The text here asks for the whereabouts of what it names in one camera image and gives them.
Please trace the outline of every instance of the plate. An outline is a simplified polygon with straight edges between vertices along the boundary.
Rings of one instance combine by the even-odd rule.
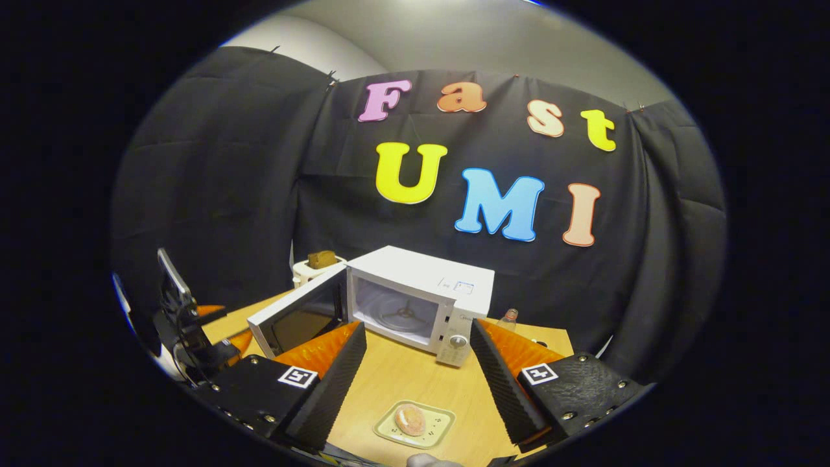
[[[423,410],[423,416],[427,422],[427,428],[423,435],[410,436],[398,428],[398,424],[395,423],[395,412],[403,404],[412,404]],[[375,424],[374,433],[381,438],[386,438],[387,440],[402,445],[428,450],[444,439],[444,435],[447,434],[455,421],[456,414],[449,410],[427,406],[415,401],[399,401]]]

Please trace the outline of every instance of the pastry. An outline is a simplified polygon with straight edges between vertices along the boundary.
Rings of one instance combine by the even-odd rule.
[[[403,404],[395,411],[395,423],[398,428],[410,436],[423,435],[427,427],[423,411],[414,404]]]

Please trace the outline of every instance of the letter m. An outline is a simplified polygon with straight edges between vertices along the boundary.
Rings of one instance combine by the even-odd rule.
[[[501,234],[511,240],[532,242],[536,238],[533,231],[533,217],[536,213],[536,200],[544,189],[544,182],[533,177],[519,177],[507,194],[501,196],[496,178],[486,169],[465,169],[461,176],[467,181],[467,197],[464,214],[456,221],[456,230],[477,234],[481,231],[478,213],[484,215],[487,232],[495,234],[510,216],[510,222]]]

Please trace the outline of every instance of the yellow letter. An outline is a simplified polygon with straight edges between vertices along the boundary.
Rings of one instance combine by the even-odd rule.
[[[592,145],[608,152],[617,149],[617,143],[609,140],[605,131],[606,128],[613,130],[614,122],[606,120],[603,111],[583,111],[580,115],[588,121],[588,139]]]
[[[416,204],[432,196],[438,179],[438,163],[447,155],[447,148],[441,145],[420,145],[417,151],[423,156],[421,179],[412,187],[400,183],[401,162],[403,155],[409,152],[404,143],[381,143],[377,148],[380,154],[378,174],[375,186],[384,198],[394,203]]]

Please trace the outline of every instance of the black curtain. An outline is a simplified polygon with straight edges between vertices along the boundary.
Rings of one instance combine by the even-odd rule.
[[[359,122],[366,86],[400,80],[413,88],[388,117]],[[460,81],[481,86],[483,111],[437,108],[441,89]],[[199,302],[233,309],[291,287],[292,239],[296,261],[392,244],[494,269],[491,317],[515,307],[521,322],[567,329],[575,351],[596,353],[613,336],[605,358],[642,382],[685,350],[720,282],[725,214],[712,154],[682,106],[628,112],[566,86],[480,71],[330,82],[276,53],[223,47],[155,106],[124,156],[112,204],[113,269],[138,309],[157,307],[159,246]],[[563,135],[529,128],[533,99],[559,107]],[[588,139],[588,110],[614,122],[614,151]],[[419,145],[447,147],[429,199],[397,204],[378,192],[383,142],[409,145],[406,186],[420,177]],[[544,182],[534,241],[455,229],[467,168],[491,171],[502,194],[519,177]],[[590,247],[562,239],[573,183],[601,191]]]
[[[410,80],[388,118],[358,122],[372,83]],[[445,113],[437,108],[447,84],[479,84],[483,111]],[[527,124],[533,99],[556,104],[564,134],[534,133]],[[588,140],[581,111],[598,109],[614,121],[606,152]],[[378,144],[406,143],[400,181],[415,185],[421,144],[447,147],[437,186],[420,204],[395,204],[375,188]],[[387,244],[496,271],[491,317],[508,308],[520,321],[568,330],[574,348],[598,351],[619,323],[631,293],[643,244],[647,196],[642,146],[626,111],[611,102],[532,77],[478,71],[411,71],[339,83],[327,96],[300,168],[295,254],[333,249],[350,259]],[[544,182],[536,205],[532,242],[457,231],[467,192],[461,172],[491,171],[502,194],[522,176]],[[562,235],[571,219],[572,183],[600,189],[593,235],[583,248]]]
[[[294,179],[330,80],[246,47],[199,62],[150,111],[112,199],[112,268],[146,315],[165,247],[203,304],[234,309],[291,287]]]

